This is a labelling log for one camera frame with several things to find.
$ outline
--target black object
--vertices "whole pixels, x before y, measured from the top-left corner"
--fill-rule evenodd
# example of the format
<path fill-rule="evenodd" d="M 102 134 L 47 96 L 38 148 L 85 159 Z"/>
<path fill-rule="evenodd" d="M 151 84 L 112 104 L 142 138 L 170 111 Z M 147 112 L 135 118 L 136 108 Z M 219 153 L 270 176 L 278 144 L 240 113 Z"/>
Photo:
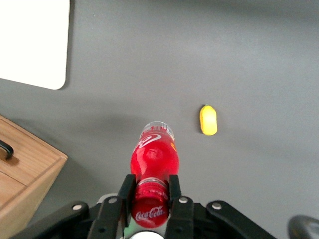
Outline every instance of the black object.
<path fill-rule="evenodd" d="M 296 215 L 289 220 L 290 239 L 312 239 L 312 233 L 319 235 L 319 220 L 304 215 Z"/>
<path fill-rule="evenodd" d="M 135 175 L 126 176 L 117 196 L 87 210 L 71 203 L 11 239 L 119 239 L 130 222 Z M 177 175 L 170 176 L 171 217 L 165 239 L 275 239 L 223 201 L 206 207 L 181 195 Z"/>
<path fill-rule="evenodd" d="M 3 148 L 6 151 L 6 153 L 7 153 L 7 156 L 5 158 L 6 160 L 8 160 L 12 157 L 14 150 L 10 145 L 8 145 L 7 143 L 0 140 L 0 148 Z"/>

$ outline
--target red bottle cap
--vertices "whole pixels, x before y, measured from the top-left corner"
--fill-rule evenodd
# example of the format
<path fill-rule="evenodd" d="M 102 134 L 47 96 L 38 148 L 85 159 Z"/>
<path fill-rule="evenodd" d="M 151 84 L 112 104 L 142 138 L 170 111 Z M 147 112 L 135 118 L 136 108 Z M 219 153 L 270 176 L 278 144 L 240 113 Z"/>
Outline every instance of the red bottle cap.
<path fill-rule="evenodd" d="M 135 189 L 131 215 L 145 228 L 164 224 L 169 216 L 167 185 L 157 178 L 142 180 Z"/>

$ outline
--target yellow sponge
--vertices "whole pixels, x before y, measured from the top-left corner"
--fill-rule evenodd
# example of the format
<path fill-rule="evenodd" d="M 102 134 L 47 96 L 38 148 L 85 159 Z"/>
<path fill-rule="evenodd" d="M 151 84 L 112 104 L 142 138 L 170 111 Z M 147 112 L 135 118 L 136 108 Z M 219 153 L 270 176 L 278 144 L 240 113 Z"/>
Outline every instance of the yellow sponge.
<path fill-rule="evenodd" d="M 212 106 L 205 105 L 201 108 L 199 117 L 200 128 L 204 135 L 212 136 L 217 133 L 217 113 Z"/>

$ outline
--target white paper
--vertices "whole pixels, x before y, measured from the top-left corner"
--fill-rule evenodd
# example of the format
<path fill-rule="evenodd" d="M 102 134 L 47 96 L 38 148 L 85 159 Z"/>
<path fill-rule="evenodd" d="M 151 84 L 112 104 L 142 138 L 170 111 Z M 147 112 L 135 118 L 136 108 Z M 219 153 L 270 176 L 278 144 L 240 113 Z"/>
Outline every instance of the white paper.
<path fill-rule="evenodd" d="M 70 0 L 0 0 L 0 78 L 65 83 Z"/>

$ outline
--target coca-cola bottle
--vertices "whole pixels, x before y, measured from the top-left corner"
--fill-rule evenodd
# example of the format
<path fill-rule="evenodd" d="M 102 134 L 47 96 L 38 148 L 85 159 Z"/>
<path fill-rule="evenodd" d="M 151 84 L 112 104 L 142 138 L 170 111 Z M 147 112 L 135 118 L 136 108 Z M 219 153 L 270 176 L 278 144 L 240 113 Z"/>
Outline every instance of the coca-cola bottle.
<path fill-rule="evenodd" d="M 136 175 L 131 214 L 145 228 L 162 225 L 169 216 L 169 176 L 177 174 L 179 158 L 170 127 L 163 122 L 146 125 L 131 158 Z"/>

